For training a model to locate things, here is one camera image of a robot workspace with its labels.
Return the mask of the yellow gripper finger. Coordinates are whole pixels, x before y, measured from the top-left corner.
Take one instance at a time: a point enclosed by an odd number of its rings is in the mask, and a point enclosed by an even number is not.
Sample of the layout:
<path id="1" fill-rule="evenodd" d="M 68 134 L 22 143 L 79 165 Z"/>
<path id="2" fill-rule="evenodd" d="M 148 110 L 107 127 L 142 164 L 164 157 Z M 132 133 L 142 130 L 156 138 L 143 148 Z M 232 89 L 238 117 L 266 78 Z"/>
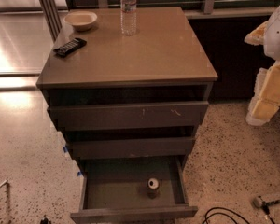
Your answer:
<path id="1" fill-rule="evenodd" d="M 276 61 L 269 69 L 260 68 L 257 74 L 246 122 L 252 126 L 262 126 L 270 121 L 279 108 L 280 61 Z"/>
<path id="2" fill-rule="evenodd" d="M 259 25 L 256 29 L 254 29 L 252 32 L 247 34 L 244 39 L 244 42 L 253 46 L 262 45 L 264 42 L 264 33 L 266 27 L 267 27 L 267 22 L 265 21 L 261 25 Z"/>

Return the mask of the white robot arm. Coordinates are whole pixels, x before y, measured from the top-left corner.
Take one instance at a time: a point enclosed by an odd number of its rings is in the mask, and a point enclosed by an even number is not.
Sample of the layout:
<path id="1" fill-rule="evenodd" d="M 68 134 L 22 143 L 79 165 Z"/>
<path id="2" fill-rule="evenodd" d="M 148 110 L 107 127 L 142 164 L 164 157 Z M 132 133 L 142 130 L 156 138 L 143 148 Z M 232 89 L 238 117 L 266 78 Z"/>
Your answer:
<path id="1" fill-rule="evenodd" d="M 262 126 L 280 108 L 280 6 L 267 21 L 245 37 L 245 42 L 262 45 L 264 54 L 274 59 L 269 69 L 260 68 L 246 115 L 249 125 Z"/>

